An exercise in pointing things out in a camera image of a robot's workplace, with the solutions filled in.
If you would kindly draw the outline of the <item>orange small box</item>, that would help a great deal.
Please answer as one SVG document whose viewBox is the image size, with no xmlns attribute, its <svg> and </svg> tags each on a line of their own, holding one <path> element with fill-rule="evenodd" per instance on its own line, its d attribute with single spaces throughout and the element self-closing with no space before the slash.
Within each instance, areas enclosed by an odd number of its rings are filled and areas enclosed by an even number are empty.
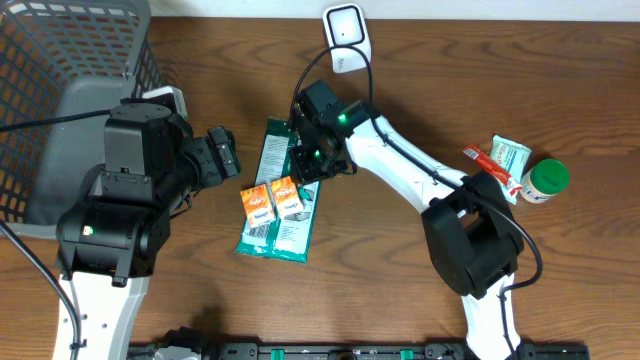
<svg viewBox="0 0 640 360">
<path fill-rule="evenodd" d="M 275 201 L 278 216 L 281 219 L 304 210 L 298 188 L 290 176 L 274 180 L 269 186 Z"/>
<path fill-rule="evenodd" d="M 242 190 L 240 196 L 251 229 L 276 220 L 269 190 L 265 184 Z"/>
</svg>

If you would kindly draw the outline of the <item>green 3M package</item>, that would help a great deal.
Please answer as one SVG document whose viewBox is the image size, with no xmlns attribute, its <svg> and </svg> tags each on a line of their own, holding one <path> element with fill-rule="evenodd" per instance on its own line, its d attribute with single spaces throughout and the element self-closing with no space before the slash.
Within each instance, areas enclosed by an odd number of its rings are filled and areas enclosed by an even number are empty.
<svg viewBox="0 0 640 360">
<path fill-rule="evenodd" d="M 288 150 L 298 143 L 297 136 L 288 130 L 284 120 L 270 118 L 267 122 L 255 184 L 268 186 L 270 182 L 289 175 L 291 164 Z M 320 183 L 298 185 L 297 191 L 301 200 L 301 211 L 280 218 L 278 211 L 274 210 L 273 222 L 255 228 L 245 221 L 236 248 L 237 253 L 307 262 Z"/>
</svg>

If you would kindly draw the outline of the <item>red tube packet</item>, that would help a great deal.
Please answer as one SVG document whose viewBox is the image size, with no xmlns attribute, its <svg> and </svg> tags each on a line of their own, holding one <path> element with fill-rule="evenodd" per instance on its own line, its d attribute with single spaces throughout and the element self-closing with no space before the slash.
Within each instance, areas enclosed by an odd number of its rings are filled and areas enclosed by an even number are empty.
<svg viewBox="0 0 640 360">
<path fill-rule="evenodd" d="M 513 195 L 522 189 L 521 184 L 509 172 L 480 150 L 477 145 L 467 145 L 463 149 L 463 153 L 474 160 L 484 171 L 492 175 L 507 189 L 510 195 Z"/>
</svg>

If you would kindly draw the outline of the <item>mint green wipes packet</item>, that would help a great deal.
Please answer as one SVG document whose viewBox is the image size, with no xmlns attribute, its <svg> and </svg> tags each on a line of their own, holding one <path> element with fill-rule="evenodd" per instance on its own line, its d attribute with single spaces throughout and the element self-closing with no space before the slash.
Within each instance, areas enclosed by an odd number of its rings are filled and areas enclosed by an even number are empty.
<svg viewBox="0 0 640 360">
<path fill-rule="evenodd" d="M 531 152 L 532 150 L 525 145 L 494 135 L 489 156 L 520 183 Z"/>
</svg>

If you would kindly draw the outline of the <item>green lid small jar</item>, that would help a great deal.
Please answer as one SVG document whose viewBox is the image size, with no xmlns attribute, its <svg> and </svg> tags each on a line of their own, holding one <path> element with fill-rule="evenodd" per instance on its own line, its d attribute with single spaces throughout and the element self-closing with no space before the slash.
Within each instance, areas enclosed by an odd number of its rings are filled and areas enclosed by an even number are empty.
<svg viewBox="0 0 640 360">
<path fill-rule="evenodd" d="M 545 159 L 521 178 L 521 197 L 534 204 L 548 201 L 563 192 L 570 183 L 568 168 L 555 159 Z"/>
</svg>

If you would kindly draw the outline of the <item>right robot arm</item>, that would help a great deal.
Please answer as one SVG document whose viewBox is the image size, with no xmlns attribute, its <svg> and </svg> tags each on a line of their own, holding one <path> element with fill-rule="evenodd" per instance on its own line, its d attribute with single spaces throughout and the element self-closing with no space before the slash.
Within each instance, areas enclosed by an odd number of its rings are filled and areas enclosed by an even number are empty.
<svg viewBox="0 0 640 360">
<path fill-rule="evenodd" d="M 515 358 L 521 338 L 508 288 L 524 239 L 498 181 L 438 162 L 372 106 L 340 100 L 323 81 L 296 92 L 289 127 L 300 139 L 290 156 L 301 183 L 364 169 L 416 209 L 434 269 L 462 299 L 467 346 L 479 359 Z"/>
</svg>

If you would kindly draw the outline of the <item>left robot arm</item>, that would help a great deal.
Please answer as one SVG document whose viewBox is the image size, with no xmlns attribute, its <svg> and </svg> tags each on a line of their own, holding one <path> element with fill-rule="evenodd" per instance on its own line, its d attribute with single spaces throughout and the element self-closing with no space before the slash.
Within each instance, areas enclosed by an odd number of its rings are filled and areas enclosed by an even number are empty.
<svg viewBox="0 0 640 360">
<path fill-rule="evenodd" d="M 54 358 L 123 359 L 170 221 L 240 172 L 233 134 L 195 137 L 166 105 L 129 102 L 104 128 L 105 163 L 57 224 L 62 267 Z"/>
</svg>

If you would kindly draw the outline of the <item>white barcode scanner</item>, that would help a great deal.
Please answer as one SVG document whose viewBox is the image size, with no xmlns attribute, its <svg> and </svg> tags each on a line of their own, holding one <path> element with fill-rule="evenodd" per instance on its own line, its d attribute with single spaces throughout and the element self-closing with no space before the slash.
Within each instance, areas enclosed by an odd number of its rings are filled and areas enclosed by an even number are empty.
<svg viewBox="0 0 640 360">
<path fill-rule="evenodd" d="M 360 50 L 371 61 L 372 46 L 361 7 L 345 3 L 327 8 L 322 21 L 325 37 L 331 51 L 333 71 L 337 74 L 352 72 L 366 67 Z"/>
</svg>

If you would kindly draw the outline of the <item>dark grey plastic basket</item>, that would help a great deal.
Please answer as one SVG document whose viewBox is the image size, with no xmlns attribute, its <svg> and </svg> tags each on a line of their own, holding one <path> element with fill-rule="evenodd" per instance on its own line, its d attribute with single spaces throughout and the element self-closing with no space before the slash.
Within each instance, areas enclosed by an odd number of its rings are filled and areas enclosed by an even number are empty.
<svg viewBox="0 0 640 360">
<path fill-rule="evenodd" d="M 144 0 L 1 4 L 1 218 L 52 240 L 89 169 L 106 111 L 164 86 Z"/>
</svg>

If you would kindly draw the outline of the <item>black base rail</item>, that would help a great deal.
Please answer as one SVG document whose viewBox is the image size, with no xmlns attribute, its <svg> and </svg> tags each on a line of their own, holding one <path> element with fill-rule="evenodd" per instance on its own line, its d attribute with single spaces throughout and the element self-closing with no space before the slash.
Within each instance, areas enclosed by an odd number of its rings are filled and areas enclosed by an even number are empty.
<svg viewBox="0 0 640 360">
<path fill-rule="evenodd" d="M 203 360 L 465 360 L 476 355 L 461 342 L 414 344 L 265 344 L 219 342 L 186 327 L 168 331 L 158 342 L 131 345 L 127 359 Z"/>
</svg>

